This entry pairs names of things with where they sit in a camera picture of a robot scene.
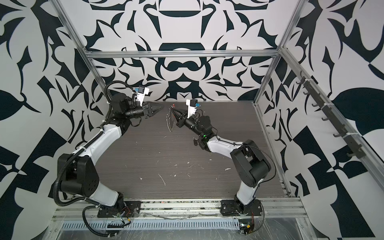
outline black and white patterned wall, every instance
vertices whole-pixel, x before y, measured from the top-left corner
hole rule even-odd
[[[65,0],[90,51],[276,49],[297,0]],[[253,100],[270,57],[98,59],[149,100]],[[121,91],[113,85],[113,91]]]
[[[62,0],[93,51],[277,48],[297,0]]]
[[[106,83],[148,87],[149,101],[253,100],[272,57],[107,58],[94,63]],[[124,92],[122,84],[110,87]]]
[[[106,99],[47,0],[0,1],[1,239],[32,239],[56,205],[57,159],[90,140]]]
[[[310,0],[289,51],[383,159],[384,58],[380,0]],[[281,60],[260,100],[291,189],[325,239],[382,239],[384,192]]]

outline aluminum frame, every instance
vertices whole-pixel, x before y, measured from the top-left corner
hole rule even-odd
[[[295,10],[293,11],[293,14],[292,14],[292,16],[288,22],[287,28],[285,29],[285,31],[283,33],[283,37],[281,38],[281,41],[277,47],[278,54],[276,57],[274,57],[272,63],[269,65],[267,73],[265,74],[265,76],[262,80],[262,84],[261,84],[259,90],[257,91],[255,99],[253,100],[253,102],[255,104],[257,104],[260,101],[260,98],[261,98],[263,92],[265,91],[266,86],[268,85],[269,81],[271,80],[272,73],[276,69],[277,64],[280,61],[279,51],[281,50],[282,47],[285,47],[287,41],[291,37],[293,30],[295,29],[297,23],[300,20],[301,12],[303,11],[304,6],[307,2],[308,2],[308,0],[299,0],[297,2]]]
[[[260,126],[262,128],[262,131],[263,131],[263,134],[265,137],[266,144],[267,144],[269,152],[271,153],[271,156],[273,158],[272,161],[275,163],[277,174],[279,175],[279,178],[283,181],[283,184],[285,185],[285,189],[287,191],[286,194],[288,194],[288,196],[290,197],[291,196],[291,187],[290,187],[291,185],[289,184],[289,181],[288,181],[287,177],[285,176],[283,168],[281,167],[281,165],[277,161],[278,154],[276,153],[276,151],[273,147],[272,141],[271,141],[269,134],[268,134],[268,131],[265,127],[265,123],[263,120],[263,115],[262,115],[262,112],[260,110],[260,107],[258,105],[254,105],[254,107],[255,107],[255,111],[256,111],[256,116],[259,120]]]
[[[140,215],[135,219],[217,219],[217,218],[250,218],[250,216],[224,217],[220,213],[221,200],[229,199],[125,199],[125,201],[142,201]],[[266,218],[307,218],[307,213],[299,197],[269,197],[258,198],[263,204]],[[52,220],[82,220],[82,210],[90,206],[84,201],[78,201],[69,206],[58,207]],[[98,209],[89,209],[87,219],[94,219]]]
[[[88,69],[93,74],[93,77],[95,78],[97,84],[101,88],[101,92],[104,94],[104,88],[105,88],[105,82],[103,78],[100,76],[99,72],[97,71],[96,66],[93,64],[93,62],[87,57],[84,51],[84,45],[80,40],[79,35],[77,34],[71,20],[69,19],[67,13],[65,12],[65,9],[63,5],[61,4],[60,0],[49,0],[49,2],[52,4],[53,9],[57,13],[57,16],[60,20],[60,22],[63,24],[64,28],[67,30],[68,35],[72,39],[73,43],[75,44],[77,50],[80,53],[80,56],[85,62],[85,65],[88,67]]]
[[[301,199],[298,197],[258,198],[265,211],[265,218],[294,218],[304,240],[315,240],[314,231]],[[220,214],[221,200],[227,199],[124,199],[125,201],[142,201],[140,214],[132,220],[150,222],[164,219],[191,220],[234,220],[247,219],[250,216],[229,216]],[[58,207],[42,239],[56,239],[65,223],[82,223],[82,210],[91,204],[78,201],[65,207]],[[110,223],[119,218],[96,219],[98,209],[89,209],[86,218],[90,224],[94,222]]]
[[[189,51],[86,51],[88,58],[172,58],[172,57],[228,57],[276,56],[277,50],[189,50]]]
[[[283,57],[287,65],[292,69],[298,78],[304,77],[305,79],[312,79],[308,72],[303,67],[301,67],[300,64],[298,64],[295,57],[286,47],[281,47],[278,53]]]

